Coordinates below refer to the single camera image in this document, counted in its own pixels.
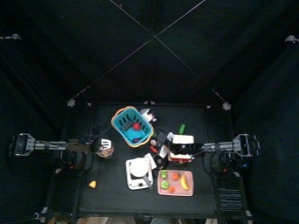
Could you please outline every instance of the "plastic basket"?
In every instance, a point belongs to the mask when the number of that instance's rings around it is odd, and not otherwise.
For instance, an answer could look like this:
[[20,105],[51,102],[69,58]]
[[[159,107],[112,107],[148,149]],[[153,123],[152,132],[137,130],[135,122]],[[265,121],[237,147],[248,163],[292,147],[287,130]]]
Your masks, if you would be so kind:
[[[133,123],[140,124],[140,130],[132,128]],[[153,134],[153,127],[135,107],[121,108],[113,115],[111,124],[131,147],[139,147],[149,141],[151,135]]]

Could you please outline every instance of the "red toy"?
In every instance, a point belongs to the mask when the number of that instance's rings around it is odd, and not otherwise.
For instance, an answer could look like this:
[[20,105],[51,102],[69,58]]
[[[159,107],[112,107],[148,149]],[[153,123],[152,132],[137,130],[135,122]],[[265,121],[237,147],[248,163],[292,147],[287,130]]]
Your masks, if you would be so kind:
[[136,122],[136,123],[133,124],[133,129],[135,129],[135,130],[140,130],[140,129],[141,129],[141,126],[140,126],[140,123],[139,123],[139,122]]

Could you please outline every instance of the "black enclosure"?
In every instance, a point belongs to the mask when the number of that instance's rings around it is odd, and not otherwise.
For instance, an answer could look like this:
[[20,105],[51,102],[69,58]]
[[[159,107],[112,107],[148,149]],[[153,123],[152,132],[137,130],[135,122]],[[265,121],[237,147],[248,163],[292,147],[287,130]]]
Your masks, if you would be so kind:
[[233,129],[212,120],[211,138],[261,141],[244,176],[255,223],[299,223],[297,11],[296,0],[0,1],[0,223],[43,210],[55,169],[45,155],[6,160],[11,136],[83,138],[99,105],[144,102],[231,104]]

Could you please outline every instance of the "black tabletop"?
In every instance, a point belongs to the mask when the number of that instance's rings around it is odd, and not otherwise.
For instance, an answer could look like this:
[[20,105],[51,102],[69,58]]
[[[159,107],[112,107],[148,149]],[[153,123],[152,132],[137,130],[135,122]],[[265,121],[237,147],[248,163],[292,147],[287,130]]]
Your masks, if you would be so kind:
[[[152,215],[164,217],[207,218],[215,215],[215,202],[211,178],[203,170],[199,158],[187,164],[168,163],[165,169],[191,171],[193,177],[192,196],[165,196],[157,193],[156,176],[153,170],[153,189],[129,190],[127,186],[128,159],[140,158],[148,152],[148,144],[132,148],[113,127],[111,118],[121,105],[97,105],[92,113],[92,127],[100,124],[103,138],[112,141],[115,152],[111,159],[95,155],[92,168],[83,179],[79,196],[80,215]],[[177,134],[181,124],[185,124],[185,135],[192,135],[195,143],[228,141],[229,122],[221,108],[201,106],[153,106],[157,121],[153,129]],[[88,187],[92,180],[97,181],[96,189]]]

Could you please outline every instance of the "pink plate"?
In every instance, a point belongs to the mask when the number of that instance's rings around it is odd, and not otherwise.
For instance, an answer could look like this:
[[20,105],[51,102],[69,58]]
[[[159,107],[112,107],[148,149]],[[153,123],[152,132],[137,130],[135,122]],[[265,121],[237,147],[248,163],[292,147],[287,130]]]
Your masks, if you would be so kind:
[[[192,196],[192,188],[193,188],[193,182],[192,182],[192,172],[191,171],[175,171],[175,170],[165,170],[167,178],[165,180],[169,183],[169,186],[175,188],[175,192],[169,192],[168,190],[161,188],[161,183],[164,179],[161,178],[161,171],[159,171],[157,176],[157,192],[161,195],[169,195],[169,196]],[[187,178],[187,183],[189,186],[189,190],[185,191],[181,187],[181,181],[173,180],[173,174],[177,173],[180,176],[184,174]]]

